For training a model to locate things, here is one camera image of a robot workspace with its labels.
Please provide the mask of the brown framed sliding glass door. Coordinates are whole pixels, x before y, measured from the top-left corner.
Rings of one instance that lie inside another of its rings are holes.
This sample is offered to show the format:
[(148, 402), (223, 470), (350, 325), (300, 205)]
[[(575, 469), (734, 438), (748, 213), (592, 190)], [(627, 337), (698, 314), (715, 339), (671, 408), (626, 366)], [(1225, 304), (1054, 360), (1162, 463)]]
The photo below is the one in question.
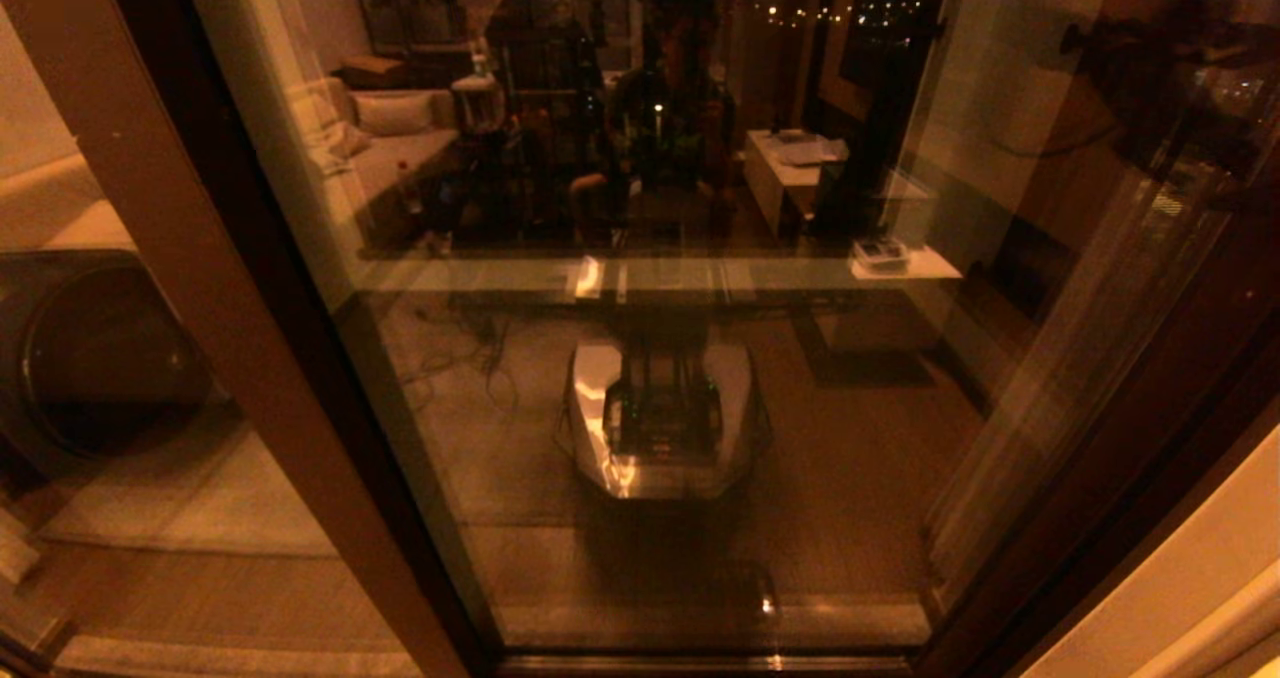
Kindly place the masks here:
[(943, 0), (847, 260), (448, 257), (785, 246), (736, 168), (733, 0), (192, 3), (493, 668), (943, 678), (1280, 333), (1280, 60), (1198, 75), (1247, 177), (1149, 175), (1059, 50), (1161, 0)]

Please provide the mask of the dark brown door jamb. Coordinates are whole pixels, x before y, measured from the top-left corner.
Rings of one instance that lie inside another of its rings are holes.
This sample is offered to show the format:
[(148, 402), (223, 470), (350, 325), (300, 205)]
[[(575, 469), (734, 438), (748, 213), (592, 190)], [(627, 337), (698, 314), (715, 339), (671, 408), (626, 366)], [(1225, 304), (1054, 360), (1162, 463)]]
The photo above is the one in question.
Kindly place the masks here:
[(1265, 440), (1260, 422), (1280, 399), (1280, 333), (1258, 333), (1194, 414), (1102, 522), (1032, 595), (992, 617), (998, 632), (943, 678), (1012, 678), (1032, 668), (1135, 578)]

